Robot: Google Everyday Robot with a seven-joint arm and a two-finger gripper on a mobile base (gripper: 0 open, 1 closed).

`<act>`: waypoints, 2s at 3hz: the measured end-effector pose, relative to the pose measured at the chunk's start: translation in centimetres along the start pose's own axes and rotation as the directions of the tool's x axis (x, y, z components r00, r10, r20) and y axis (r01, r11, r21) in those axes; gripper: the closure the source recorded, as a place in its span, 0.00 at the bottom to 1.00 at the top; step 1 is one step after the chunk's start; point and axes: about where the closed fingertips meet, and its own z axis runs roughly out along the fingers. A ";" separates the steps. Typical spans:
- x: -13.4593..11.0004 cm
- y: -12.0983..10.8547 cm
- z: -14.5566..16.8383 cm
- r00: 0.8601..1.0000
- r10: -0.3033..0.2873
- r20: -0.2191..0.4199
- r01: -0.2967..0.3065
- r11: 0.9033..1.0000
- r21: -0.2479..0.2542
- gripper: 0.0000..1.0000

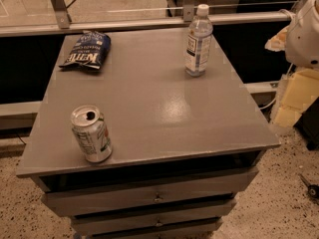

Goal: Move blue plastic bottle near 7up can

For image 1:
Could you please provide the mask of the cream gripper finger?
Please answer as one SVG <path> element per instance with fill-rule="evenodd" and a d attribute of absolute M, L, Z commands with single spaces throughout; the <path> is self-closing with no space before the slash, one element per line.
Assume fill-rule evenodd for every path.
<path fill-rule="evenodd" d="M 288 27 L 281 29 L 276 35 L 266 42 L 264 48 L 273 52 L 284 51 L 286 46 L 287 30 Z"/>

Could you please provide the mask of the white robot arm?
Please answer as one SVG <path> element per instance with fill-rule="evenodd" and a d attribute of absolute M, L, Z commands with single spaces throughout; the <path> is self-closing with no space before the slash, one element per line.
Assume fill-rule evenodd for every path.
<path fill-rule="evenodd" d="M 285 52 L 286 60 L 297 67 L 319 68 L 319 0 L 307 0 L 291 22 L 269 39 L 264 48 Z"/>

